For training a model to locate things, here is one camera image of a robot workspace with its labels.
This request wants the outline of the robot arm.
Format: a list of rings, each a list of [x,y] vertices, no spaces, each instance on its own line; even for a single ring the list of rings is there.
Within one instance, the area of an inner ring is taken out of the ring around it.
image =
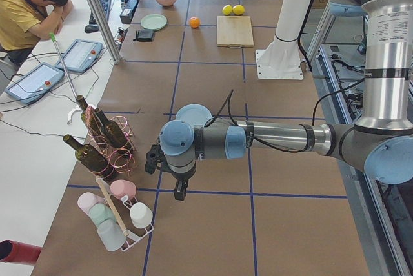
[[[184,106],[162,127],[145,164],[148,172],[173,175],[177,200],[185,198],[197,160],[238,159],[251,146],[331,156],[385,184],[411,180],[412,0],[332,0],[330,5],[340,12],[360,6],[368,15],[361,117],[352,124],[287,125],[226,120],[212,117],[204,106]]]

